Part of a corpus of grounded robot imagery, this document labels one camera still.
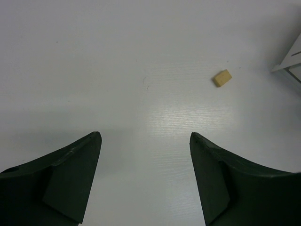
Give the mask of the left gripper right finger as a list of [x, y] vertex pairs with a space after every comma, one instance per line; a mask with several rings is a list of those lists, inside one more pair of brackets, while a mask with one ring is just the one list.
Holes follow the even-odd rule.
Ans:
[[300, 173], [259, 165], [196, 132], [190, 154], [207, 226], [300, 225]]

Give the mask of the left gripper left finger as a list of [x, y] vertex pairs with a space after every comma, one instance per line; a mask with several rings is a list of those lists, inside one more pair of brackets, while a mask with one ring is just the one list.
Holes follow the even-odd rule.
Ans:
[[1, 172], [0, 224], [82, 224], [101, 145], [101, 134], [95, 131], [64, 148]]

